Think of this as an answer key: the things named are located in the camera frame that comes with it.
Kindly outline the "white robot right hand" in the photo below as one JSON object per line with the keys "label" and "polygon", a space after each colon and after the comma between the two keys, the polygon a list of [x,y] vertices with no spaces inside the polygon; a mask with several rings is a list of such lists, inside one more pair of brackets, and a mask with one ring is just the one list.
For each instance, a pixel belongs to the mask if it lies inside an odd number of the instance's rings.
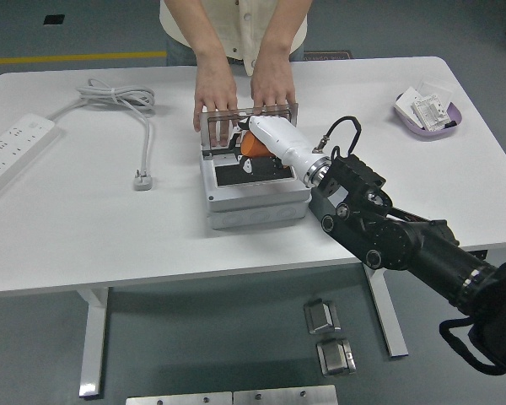
{"label": "white robot right hand", "polygon": [[281,116],[250,116],[239,121],[278,157],[283,165],[292,166],[296,176],[309,188],[318,186],[330,166],[330,159],[314,151],[309,139],[290,121]]}

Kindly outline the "person's right hand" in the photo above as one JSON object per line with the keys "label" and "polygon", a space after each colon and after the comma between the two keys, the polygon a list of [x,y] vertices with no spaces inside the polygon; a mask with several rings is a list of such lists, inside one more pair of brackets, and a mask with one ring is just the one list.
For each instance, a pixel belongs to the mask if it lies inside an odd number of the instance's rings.
{"label": "person's right hand", "polygon": [[226,57],[197,59],[194,94],[193,127],[201,131],[201,113],[204,111],[232,111],[237,109],[236,83]]}

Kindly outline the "person's left hand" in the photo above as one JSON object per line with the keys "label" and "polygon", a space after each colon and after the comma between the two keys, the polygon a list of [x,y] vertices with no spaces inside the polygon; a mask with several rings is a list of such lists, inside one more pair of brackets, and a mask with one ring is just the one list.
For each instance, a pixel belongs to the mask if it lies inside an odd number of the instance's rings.
{"label": "person's left hand", "polygon": [[254,107],[294,104],[295,86],[291,62],[278,54],[262,54],[256,60],[250,81]]}

